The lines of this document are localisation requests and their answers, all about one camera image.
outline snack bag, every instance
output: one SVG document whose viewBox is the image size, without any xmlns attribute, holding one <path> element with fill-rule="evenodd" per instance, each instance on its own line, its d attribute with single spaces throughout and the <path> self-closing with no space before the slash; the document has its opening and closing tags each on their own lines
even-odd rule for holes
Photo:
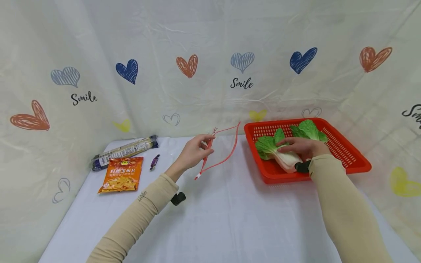
<svg viewBox="0 0 421 263">
<path fill-rule="evenodd" d="M 111 159 L 98 193 L 137 190 L 142 163 L 143 157 Z"/>
</svg>

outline basket grid holes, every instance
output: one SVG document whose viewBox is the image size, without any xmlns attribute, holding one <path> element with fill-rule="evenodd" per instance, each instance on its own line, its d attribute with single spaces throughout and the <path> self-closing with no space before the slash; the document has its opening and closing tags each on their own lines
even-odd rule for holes
<svg viewBox="0 0 421 263">
<path fill-rule="evenodd" d="M 286 137 L 292 135 L 289 124 L 254 127 L 253 142 L 256 142 L 260 136 L 273 136 L 278 128 L 283 129 Z M 328 129 L 323 128 L 322 132 L 329 138 L 327 145 L 330 151 L 336 158 L 342 161 L 345 168 L 349 167 L 356 161 L 355 157 L 338 141 L 336 137 L 329 132 Z"/>
</svg>

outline blue heart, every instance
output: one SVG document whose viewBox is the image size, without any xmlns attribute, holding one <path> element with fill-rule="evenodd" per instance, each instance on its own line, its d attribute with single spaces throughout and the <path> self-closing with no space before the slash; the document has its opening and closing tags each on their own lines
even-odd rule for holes
<svg viewBox="0 0 421 263">
<path fill-rule="evenodd" d="M 134 59 L 131 59 L 129 62 L 127 62 L 127 67 L 121 63 L 117 63 L 115 65 L 115 70 L 117 70 L 117 73 L 133 84 L 136 84 L 137 69 L 137 61 Z"/>
<path fill-rule="evenodd" d="M 309 49 L 304 56 L 301 56 L 301 53 L 298 51 L 294 52 L 290 59 L 291 68 L 297 72 L 297 74 L 300 74 L 301 71 L 303 71 L 303 69 L 311 62 L 316 53 L 317 48 Z"/>
<path fill-rule="evenodd" d="M 77 87 L 77 82 L 80 79 L 80 73 L 77 69 L 68 66 L 63 69 L 63 71 L 55 69 L 51 71 L 51 79 L 57 85 L 72 85 Z"/>
<path fill-rule="evenodd" d="M 231 57 L 231 66 L 236 69 L 239 69 L 241 73 L 244 73 L 245 69 L 254 61 L 254 54 L 252 52 L 244 53 L 234 53 Z"/>
</svg>

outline yellow heart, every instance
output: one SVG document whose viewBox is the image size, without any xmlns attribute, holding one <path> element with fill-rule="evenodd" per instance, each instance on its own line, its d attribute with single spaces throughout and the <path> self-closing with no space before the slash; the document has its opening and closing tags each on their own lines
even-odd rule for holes
<svg viewBox="0 0 421 263">
<path fill-rule="evenodd" d="M 250 115 L 250 119 L 254 122 L 260 122 L 266 116 L 267 110 L 262 110 L 260 112 L 250 111 L 248 114 Z"/>
<path fill-rule="evenodd" d="M 112 122 L 114 123 L 114 125 L 122 132 L 124 133 L 128 133 L 130 131 L 130 120 L 129 119 L 125 119 L 124 122 L 117 123 L 117 122 Z"/>
<path fill-rule="evenodd" d="M 408 181 L 408 174 L 402 167 L 393 169 L 389 183 L 394 194 L 400 197 L 417 197 L 421 195 L 421 183 Z"/>
</svg>

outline arm sleeve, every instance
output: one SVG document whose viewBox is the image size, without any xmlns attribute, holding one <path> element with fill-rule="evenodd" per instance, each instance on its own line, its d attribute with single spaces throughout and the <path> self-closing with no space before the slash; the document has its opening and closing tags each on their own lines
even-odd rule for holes
<svg viewBox="0 0 421 263">
<path fill-rule="evenodd" d="M 377 220 L 364 196 L 330 154 L 312 159 L 310 176 L 316 184 L 323 221 L 343 263 L 393 263 Z"/>
<path fill-rule="evenodd" d="M 122 262 L 155 215 L 171 201 L 179 187 L 161 174 L 121 214 L 102 237 L 87 263 Z"/>
</svg>

